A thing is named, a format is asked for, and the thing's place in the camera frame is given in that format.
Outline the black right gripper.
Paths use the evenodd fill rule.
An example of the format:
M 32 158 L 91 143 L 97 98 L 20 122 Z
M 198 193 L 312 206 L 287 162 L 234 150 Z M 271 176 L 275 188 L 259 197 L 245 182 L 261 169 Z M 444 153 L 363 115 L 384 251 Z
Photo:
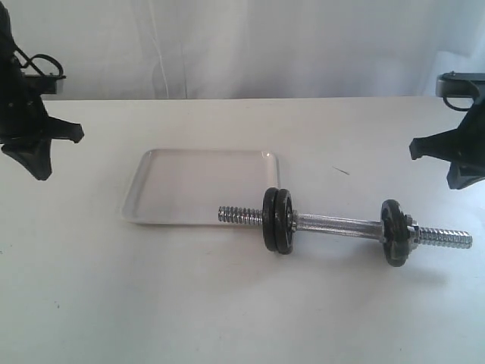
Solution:
M 473 99 L 457 129 L 414 138 L 412 160 L 429 156 L 452 162 L 446 180 L 450 190 L 463 190 L 484 180 L 484 91 Z

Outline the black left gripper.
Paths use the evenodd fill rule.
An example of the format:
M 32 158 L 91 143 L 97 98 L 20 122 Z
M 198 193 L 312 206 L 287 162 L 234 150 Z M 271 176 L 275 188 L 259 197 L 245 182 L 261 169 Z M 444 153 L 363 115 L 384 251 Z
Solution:
M 51 140 L 79 143 L 84 138 L 84 131 L 81 124 L 47 116 L 40 95 L 23 75 L 16 51 L 10 15 L 2 7 L 1 143 L 4 145 L 1 151 L 20 163 L 34 178 L 45 181 L 52 174 Z M 41 133 L 48 140 L 16 143 Z

